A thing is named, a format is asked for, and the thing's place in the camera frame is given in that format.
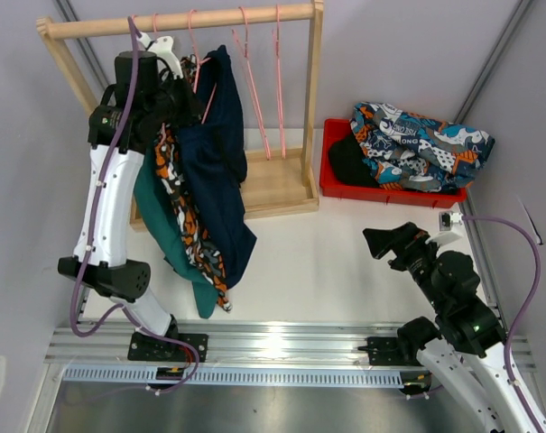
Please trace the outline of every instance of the wooden rack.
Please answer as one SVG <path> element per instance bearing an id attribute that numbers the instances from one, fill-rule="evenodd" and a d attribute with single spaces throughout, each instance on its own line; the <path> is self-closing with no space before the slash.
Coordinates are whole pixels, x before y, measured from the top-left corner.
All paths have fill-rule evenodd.
<path id="1" fill-rule="evenodd" d="M 250 24 L 275 23 L 276 6 L 247 7 L 247 21 Z M 319 209 L 317 185 L 312 174 L 312 135 L 317 102 L 319 80 L 320 38 L 323 21 L 323 1 L 311 0 L 309 4 L 281 5 L 281 21 L 309 20 L 309 55 L 307 65 L 307 87 L 305 93 L 304 135 L 298 147 L 287 150 L 286 159 L 273 151 L 270 161 L 264 151 L 248 152 L 248 175 L 241 193 L 245 203 L 246 218 L 272 217 Z M 139 30 L 151 32 L 153 17 L 137 16 L 134 22 Z M 159 32 L 188 29 L 188 14 L 159 14 L 156 27 Z M 245 23 L 239 9 L 197 12 L 192 15 L 192 28 L 220 27 Z M 87 115 L 98 105 L 94 93 L 79 69 L 78 63 L 69 51 L 65 40 L 128 34 L 125 18 L 55 23 L 50 17 L 36 21 L 36 29 L 51 56 L 69 82 L 70 87 L 84 107 Z M 142 218 L 133 201 L 130 225 L 135 230 L 145 230 Z"/>

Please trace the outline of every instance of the red tray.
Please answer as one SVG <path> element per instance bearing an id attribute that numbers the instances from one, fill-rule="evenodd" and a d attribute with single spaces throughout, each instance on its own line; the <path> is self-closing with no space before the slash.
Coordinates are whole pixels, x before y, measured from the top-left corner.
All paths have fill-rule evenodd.
<path id="1" fill-rule="evenodd" d="M 461 188 L 456 194 L 436 192 L 391 191 L 380 188 L 352 187 L 337 180 L 329 163 L 329 149 L 333 143 L 351 134 L 351 126 L 346 119 L 327 119 L 323 133 L 323 156 L 320 163 L 320 187 L 323 196 L 352 198 L 355 200 L 380 201 L 385 204 L 414 205 L 450 208 L 467 198 L 467 190 Z"/>

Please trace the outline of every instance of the white tabletop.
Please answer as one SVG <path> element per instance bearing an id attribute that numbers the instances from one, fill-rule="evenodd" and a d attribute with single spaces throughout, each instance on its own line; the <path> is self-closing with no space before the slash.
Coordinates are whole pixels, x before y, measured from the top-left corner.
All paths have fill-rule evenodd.
<path id="1" fill-rule="evenodd" d="M 243 279 L 229 292 L 233 310 L 216 307 L 215 320 L 293 322 L 404 322 L 433 311 L 408 272 L 374 260 L 362 231 L 412 221 L 438 232 L 438 209 L 320 197 L 319 212 L 247 221 L 257 236 Z M 466 238 L 448 245 L 471 254 Z M 199 318 L 192 286 L 163 260 L 149 233 L 129 229 L 128 257 L 148 262 L 151 287 L 177 319 Z M 485 299 L 481 288 L 478 295 Z M 91 293 L 85 318 L 99 318 L 108 299 Z M 112 316 L 122 317 L 122 312 Z"/>

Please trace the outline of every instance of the gray wall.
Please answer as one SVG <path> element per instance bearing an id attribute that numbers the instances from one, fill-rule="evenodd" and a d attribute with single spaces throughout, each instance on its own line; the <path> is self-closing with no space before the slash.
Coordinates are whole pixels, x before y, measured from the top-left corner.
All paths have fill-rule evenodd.
<path id="1" fill-rule="evenodd" d="M 288 0 L 281 3 L 307 3 Z M 188 12 L 274 4 L 272 0 L 73 0 L 80 19 L 129 14 Z M 322 39 L 317 126 L 327 117 L 349 117 L 360 100 L 389 102 L 411 111 L 451 119 L 467 96 L 516 0 L 326 0 Z M 251 63 L 267 127 L 278 125 L 273 56 L 274 24 L 250 27 Z M 236 29 L 244 38 L 243 27 Z M 180 55 L 191 52 L 188 31 L 169 32 L 180 41 Z M 285 125 L 302 127 L 308 25 L 281 28 Z M 234 62 L 245 121 L 256 127 L 229 27 L 195 31 L 204 56 L 220 43 Z M 123 36 L 93 38 L 110 79 L 111 59 L 129 50 Z"/>
<path id="2" fill-rule="evenodd" d="M 36 34 L 50 0 L 0 2 L 0 432 L 21 431 L 70 282 L 88 187 L 86 115 Z"/>
<path id="3" fill-rule="evenodd" d="M 546 0 L 535 2 L 467 123 L 496 138 L 491 160 L 470 191 L 476 213 L 507 217 L 531 229 L 519 197 L 545 241 L 541 287 L 523 332 L 546 403 Z M 511 323 L 531 286 L 532 253 L 508 228 L 483 225 L 481 230 Z"/>

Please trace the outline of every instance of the teal garment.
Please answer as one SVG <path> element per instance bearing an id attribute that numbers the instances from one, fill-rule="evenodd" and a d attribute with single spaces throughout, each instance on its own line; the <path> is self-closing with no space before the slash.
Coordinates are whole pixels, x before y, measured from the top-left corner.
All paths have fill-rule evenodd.
<path id="1" fill-rule="evenodd" d="M 217 305 L 218 292 L 194 266 L 184 251 L 180 228 L 171 201 L 155 173 L 154 149 L 149 148 L 134 185 L 134 198 L 148 231 L 161 247 L 174 271 L 192 281 L 194 299 L 202 318 L 209 318 Z"/>

